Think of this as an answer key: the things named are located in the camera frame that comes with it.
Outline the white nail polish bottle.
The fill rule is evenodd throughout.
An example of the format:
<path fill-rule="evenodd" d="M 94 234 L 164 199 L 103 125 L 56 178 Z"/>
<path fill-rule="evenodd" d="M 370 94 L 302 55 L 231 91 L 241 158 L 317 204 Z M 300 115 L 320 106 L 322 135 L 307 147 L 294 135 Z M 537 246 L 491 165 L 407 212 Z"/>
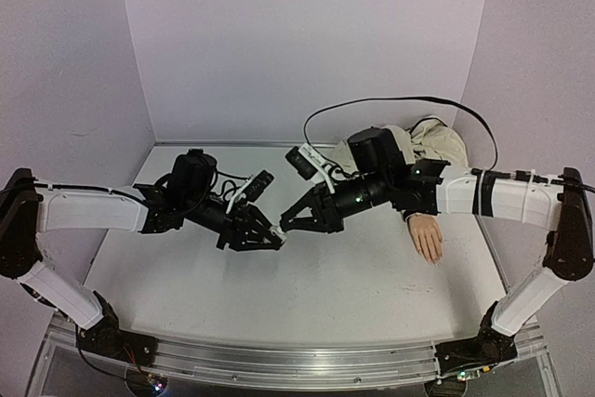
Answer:
<path fill-rule="evenodd" d="M 274 234 L 276 237 L 278 237 L 282 243 L 284 243 L 287 239 L 286 234 L 279 226 L 271 226 L 270 232 L 271 234 Z"/>

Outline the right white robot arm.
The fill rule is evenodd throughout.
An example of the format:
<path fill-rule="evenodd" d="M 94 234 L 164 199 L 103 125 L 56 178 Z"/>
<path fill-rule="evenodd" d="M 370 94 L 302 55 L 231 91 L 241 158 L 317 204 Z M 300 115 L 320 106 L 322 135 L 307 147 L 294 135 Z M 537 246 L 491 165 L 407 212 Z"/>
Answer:
<path fill-rule="evenodd" d="M 447 160 L 408 163 L 396 138 L 377 127 L 349 137 L 347 148 L 356 169 L 342 180 L 333 178 L 337 164 L 308 143 L 286 154 L 313 186 L 282 214 L 283 232 L 341 232 L 345 218 L 386 203 L 397 211 L 473 215 L 542 229 L 548 241 L 540 266 L 500 299 L 488 318 L 489 328 L 506 337 L 516 335 L 565 285 L 592 271 L 588 187 L 577 170 L 539 176 L 464 168 Z"/>

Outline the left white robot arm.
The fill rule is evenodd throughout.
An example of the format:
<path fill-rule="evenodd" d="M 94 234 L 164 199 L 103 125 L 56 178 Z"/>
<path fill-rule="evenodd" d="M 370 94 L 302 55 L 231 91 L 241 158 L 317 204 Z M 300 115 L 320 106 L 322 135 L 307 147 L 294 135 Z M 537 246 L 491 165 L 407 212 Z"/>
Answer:
<path fill-rule="evenodd" d="M 17 169 L 1 191 L 1 274 L 62 312 L 108 357 L 122 353 L 124 333 L 112 306 L 97 292 L 61 272 L 38 244 L 41 233 L 115 230 L 154 235 L 187 221 L 218 237 L 218 249 L 278 250 L 282 232 L 255 205 L 273 181 L 266 170 L 242 178 L 229 199 L 214 193 L 221 173 L 215 157 L 200 149 L 179 155 L 153 184 L 109 188 L 42 182 Z"/>

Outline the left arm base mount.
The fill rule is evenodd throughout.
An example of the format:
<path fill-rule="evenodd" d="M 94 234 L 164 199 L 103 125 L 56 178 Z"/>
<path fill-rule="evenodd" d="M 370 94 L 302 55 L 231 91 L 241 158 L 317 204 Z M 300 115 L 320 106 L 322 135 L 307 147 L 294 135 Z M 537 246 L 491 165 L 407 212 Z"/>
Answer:
<path fill-rule="evenodd" d="M 112 305 L 98 292 L 93 295 L 99 302 L 99 320 L 89 328 L 77 328 L 77 346 L 82 351 L 138 367 L 153 366 L 157 338 L 122 329 Z"/>

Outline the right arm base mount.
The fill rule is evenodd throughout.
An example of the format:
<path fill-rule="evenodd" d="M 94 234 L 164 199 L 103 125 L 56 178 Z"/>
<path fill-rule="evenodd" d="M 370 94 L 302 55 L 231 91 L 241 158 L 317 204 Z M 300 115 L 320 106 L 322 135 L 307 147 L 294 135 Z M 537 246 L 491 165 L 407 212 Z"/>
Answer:
<path fill-rule="evenodd" d="M 518 356 L 515 336 L 509 337 L 492 327 L 497 301 L 482 318 L 475 337 L 441 342 L 434 354 L 440 367 L 440 378 L 453 377 L 460 372 L 493 367 Z"/>

